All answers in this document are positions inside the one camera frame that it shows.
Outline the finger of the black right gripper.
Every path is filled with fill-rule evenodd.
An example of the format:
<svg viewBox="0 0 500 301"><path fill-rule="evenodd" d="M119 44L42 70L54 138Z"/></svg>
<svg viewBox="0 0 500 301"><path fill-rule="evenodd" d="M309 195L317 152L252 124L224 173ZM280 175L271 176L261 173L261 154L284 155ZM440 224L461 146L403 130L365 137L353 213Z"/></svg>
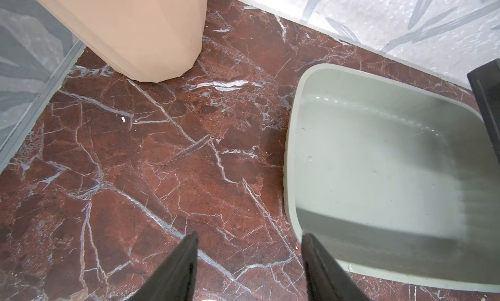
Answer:
<svg viewBox="0 0 500 301"><path fill-rule="evenodd" d="M499 58L477 67L467 79L483 118L493 151L499 161Z"/></svg>

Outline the terracotta flower pot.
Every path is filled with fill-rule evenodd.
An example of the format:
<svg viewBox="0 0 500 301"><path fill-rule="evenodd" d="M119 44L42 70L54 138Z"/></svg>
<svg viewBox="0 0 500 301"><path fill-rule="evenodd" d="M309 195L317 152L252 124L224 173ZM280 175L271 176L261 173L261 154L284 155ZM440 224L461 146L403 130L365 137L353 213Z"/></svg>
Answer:
<svg viewBox="0 0 500 301"><path fill-rule="evenodd" d="M159 83L202 50L208 0L37 0L117 72Z"/></svg>

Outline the grey-green plastic storage box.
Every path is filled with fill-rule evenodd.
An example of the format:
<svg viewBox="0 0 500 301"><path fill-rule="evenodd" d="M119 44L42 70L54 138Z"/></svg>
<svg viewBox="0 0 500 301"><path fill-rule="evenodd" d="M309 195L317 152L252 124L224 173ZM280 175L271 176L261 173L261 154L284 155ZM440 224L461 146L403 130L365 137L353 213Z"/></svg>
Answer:
<svg viewBox="0 0 500 301"><path fill-rule="evenodd" d="M499 292L499 162L479 113L332 64L301 76L285 149L286 215L343 269Z"/></svg>

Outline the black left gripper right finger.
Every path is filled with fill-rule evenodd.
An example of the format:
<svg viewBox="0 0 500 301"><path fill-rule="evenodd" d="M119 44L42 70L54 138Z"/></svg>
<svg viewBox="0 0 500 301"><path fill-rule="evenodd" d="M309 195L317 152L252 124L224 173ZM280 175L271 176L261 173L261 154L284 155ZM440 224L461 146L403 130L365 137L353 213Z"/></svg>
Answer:
<svg viewBox="0 0 500 301"><path fill-rule="evenodd" d="M369 299L313 234L303 234L301 250L309 300Z"/></svg>

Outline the aluminium cage frame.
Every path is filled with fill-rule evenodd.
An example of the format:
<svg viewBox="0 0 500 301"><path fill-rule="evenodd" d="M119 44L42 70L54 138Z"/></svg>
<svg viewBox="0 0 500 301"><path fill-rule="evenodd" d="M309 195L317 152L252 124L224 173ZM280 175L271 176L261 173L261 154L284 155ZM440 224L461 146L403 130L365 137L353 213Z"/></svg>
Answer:
<svg viewBox="0 0 500 301"><path fill-rule="evenodd" d="M10 159L15 155L28 133L30 133L31 129L35 126L37 119L44 111L52 96L61 88L67 75L70 73L85 48L86 45L81 40L78 40L73 45L65 59L49 79L48 83L44 86L42 91L36 95L34 101L29 103L25 113L14 125L5 141L1 144L1 172L7 167Z"/></svg>

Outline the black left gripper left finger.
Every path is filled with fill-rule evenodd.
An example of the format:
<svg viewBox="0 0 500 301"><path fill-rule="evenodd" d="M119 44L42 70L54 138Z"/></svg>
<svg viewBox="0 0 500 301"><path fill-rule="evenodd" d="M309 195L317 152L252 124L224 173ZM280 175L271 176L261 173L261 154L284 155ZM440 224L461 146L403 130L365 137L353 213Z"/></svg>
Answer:
<svg viewBox="0 0 500 301"><path fill-rule="evenodd" d="M185 236L130 300L192 300L197 275L196 232Z"/></svg>

